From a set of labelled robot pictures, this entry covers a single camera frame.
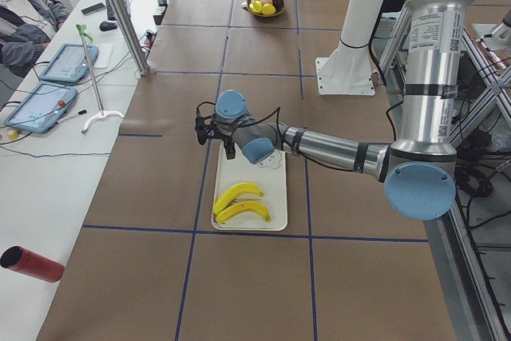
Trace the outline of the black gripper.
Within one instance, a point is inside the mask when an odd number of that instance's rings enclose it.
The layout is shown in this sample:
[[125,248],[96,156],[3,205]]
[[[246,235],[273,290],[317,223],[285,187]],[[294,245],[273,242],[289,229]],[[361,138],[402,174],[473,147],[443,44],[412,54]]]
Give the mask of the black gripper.
[[219,137],[223,142],[226,158],[236,158],[236,147],[232,135],[230,133],[219,132]]

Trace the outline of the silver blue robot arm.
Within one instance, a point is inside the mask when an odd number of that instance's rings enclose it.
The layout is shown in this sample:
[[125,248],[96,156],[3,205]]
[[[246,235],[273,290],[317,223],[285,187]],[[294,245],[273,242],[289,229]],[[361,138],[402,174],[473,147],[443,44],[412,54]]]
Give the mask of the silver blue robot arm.
[[218,96],[207,137],[224,143],[228,158],[242,152],[257,164],[276,150],[324,167],[365,173],[384,185],[391,207],[415,220],[432,220],[454,203],[457,152],[450,143],[458,94],[461,38],[467,7],[475,0],[404,0],[410,16],[401,120],[388,145],[349,141],[282,121],[257,120],[244,96]]

